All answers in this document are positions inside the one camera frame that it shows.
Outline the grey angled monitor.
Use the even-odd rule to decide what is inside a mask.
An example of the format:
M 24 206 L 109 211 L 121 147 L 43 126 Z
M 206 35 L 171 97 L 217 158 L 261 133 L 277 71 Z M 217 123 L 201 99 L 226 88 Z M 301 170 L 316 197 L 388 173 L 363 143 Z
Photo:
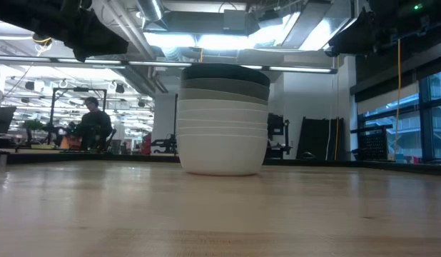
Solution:
M 0 107 L 0 133 L 8 132 L 15 111 L 15 106 Z

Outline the black pegboard cart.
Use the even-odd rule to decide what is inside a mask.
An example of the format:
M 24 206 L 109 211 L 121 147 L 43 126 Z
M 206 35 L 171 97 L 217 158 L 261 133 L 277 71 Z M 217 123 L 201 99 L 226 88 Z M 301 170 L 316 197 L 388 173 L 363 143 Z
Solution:
M 358 147 L 353 150 L 356 161 L 387 161 L 387 130 L 392 125 L 371 126 L 351 130 L 357 135 Z

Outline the silver round ventilation duct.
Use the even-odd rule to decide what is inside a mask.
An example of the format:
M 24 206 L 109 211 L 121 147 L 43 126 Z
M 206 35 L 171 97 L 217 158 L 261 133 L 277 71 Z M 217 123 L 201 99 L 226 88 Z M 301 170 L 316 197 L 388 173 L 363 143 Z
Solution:
M 146 21 L 154 22 L 163 18 L 164 7 L 161 0 L 136 0 L 136 4 Z

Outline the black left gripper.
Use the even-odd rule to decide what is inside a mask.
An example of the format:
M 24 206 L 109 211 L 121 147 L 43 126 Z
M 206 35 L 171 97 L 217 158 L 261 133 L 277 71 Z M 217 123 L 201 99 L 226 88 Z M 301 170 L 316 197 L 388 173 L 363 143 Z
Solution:
M 129 43 L 99 21 L 93 10 L 79 9 L 73 28 L 63 40 L 75 59 L 84 62 L 93 56 L 126 54 Z

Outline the black leaning panel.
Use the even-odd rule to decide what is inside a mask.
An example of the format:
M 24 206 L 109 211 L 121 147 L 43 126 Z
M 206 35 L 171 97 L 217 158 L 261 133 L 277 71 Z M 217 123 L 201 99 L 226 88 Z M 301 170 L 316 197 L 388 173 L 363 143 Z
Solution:
M 344 161 L 345 122 L 337 119 L 303 118 L 296 159 Z

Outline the black aluminium table frame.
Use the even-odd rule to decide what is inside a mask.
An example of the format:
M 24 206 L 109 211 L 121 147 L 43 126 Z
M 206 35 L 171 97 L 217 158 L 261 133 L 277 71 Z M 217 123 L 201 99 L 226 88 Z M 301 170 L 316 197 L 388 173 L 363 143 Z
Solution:
M 51 163 L 61 161 L 132 161 L 146 163 L 178 163 L 175 156 L 126 156 L 96 153 L 9 153 L 0 151 L 0 159 L 6 157 L 8 164 Z M 441 176 L 441 166 L 432 164 L 405 164 L 377 161 L 314 161 L 266 159 L 266 166 L 314 166 L 331 168 L 372 168 L 431 176 Z

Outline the bushy green plant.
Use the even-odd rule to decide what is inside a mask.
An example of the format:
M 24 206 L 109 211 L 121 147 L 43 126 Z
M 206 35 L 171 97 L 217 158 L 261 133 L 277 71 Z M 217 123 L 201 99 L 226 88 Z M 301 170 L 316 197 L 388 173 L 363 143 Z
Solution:
M 39 120 L 28 120 L 23 123 L 23 127 L 27 135 L 27 143 L 31 143 L 33 139 L 33 132 L 42 131 L 44 125 Z

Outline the black bowl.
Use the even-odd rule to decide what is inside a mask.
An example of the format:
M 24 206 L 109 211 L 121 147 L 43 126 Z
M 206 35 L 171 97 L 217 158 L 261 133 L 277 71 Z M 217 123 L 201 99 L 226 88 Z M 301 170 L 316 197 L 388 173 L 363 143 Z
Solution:
M 234 79 L 270 87 L 270 79 L 260 71 L 234 64 L 193 64 L 181 71 L 181 81 L 189 79 Z

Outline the black equipment stand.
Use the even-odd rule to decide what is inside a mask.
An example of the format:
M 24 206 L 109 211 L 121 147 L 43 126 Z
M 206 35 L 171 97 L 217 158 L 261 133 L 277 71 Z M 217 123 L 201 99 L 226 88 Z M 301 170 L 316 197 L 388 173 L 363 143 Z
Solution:
M 268 142 L 265 152 L 265 159 L 284 159 L 284 155 L 289 155 L 292 146 L 289 144 L 289 125 L 288 119 L 282 115 L 273 113 L 268 114 Z M 279 143 L 275 137 L 282 136 L 284 143 Z

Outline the light grey bowl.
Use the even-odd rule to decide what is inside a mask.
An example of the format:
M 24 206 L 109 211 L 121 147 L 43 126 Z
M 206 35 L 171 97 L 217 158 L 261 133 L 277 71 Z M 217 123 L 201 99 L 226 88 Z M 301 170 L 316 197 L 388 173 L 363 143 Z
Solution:
M 258 99 L 252 96 L 244 96 L 241 94 L 232 94 L 222 91 L 212 91 L 206 89 L 181 89 L 178 93 L 180 100 L 194 100 L 194 99 L 211 99 L 211 100 L 226 100 L 226 101 L 242 101 L 254 104 L 268 105 L 266 100 Z

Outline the long ceiling light bar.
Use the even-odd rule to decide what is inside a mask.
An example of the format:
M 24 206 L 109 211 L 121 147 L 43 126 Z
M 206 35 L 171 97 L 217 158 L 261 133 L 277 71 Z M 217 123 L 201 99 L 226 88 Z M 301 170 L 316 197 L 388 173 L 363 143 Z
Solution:
M 103 59 L 86 59 L 78 61 L 77 59 L 55 58 L 55 57 L 38 57 L 38 56 L 6 56 L 0 55 L 0 64 L 36 64 L 37 66 L 89 66 L 100 69 L 124 69 L 126 66 L 150 66 L 159 68 L 186 68 L 198 63 L 192 62 L 169 62 L 169 61 L 119 61 L 119 60 L 103 60 Z M 305 74 L 336 74 L 337 69 L 333 68 L 316 68 L 305 66 L 264 66 L 240 64 L 240 66 L 257 70 L 272 72 L 292 72 Z

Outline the dark grey bowl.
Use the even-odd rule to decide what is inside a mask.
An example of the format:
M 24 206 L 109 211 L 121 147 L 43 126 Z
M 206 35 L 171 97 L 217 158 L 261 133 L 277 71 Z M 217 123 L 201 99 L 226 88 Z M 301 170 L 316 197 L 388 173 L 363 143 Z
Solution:
M 270 89 L 267 86 L 235 79 L 189 79 L 181 82 L 182 89 L 205 89 L 250 96 L 268 100 Z

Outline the person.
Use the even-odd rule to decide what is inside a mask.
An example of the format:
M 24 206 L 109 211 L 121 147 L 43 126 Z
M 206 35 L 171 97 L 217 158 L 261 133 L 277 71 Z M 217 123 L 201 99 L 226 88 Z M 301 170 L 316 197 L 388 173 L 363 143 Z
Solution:
M 88 97 L 84 104 L 88 113 L 81 118 L 78 125 L 78 134 L 81 137 L 81 150 L 97 149 L 102 151 L 106 145 L 107 137 L 113 128 L 110 116 L 99 108 L 99 102 L 95 97 Z

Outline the white bowl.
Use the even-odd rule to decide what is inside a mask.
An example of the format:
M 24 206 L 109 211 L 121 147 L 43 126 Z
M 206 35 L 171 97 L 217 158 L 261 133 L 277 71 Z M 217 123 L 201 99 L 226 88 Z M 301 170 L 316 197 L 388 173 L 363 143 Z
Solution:
M 177 137 L 178 156 L 188 173 L 210 176 L 257 174 L 268 140 L 257 136 L 182 135 Z
M 226 135 L 226 136 L 255 136 L 266 137 L 268 131 L 262 128 L 235 127 L 185 127 L 177 129 L 177 136 L 185 135 Z
M 237 121 L 205 121 L 195 119 L 178 119 L 176 127 L 226 127 L 226 128 L 249 128 L 249 129 L 267 129 L 267 123 L 251 123 L 251 122 L 237 122 Z

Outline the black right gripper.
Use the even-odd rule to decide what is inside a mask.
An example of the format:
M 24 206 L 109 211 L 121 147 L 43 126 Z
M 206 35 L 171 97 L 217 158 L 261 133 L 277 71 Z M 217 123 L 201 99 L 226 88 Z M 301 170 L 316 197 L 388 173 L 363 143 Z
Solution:
M 366 55 L 374 51 L 376 44 L 375 14 L 362 9 L 356 20 L 338 32 L 328 42 L 325 54 L 336 57 L 340 54 Z

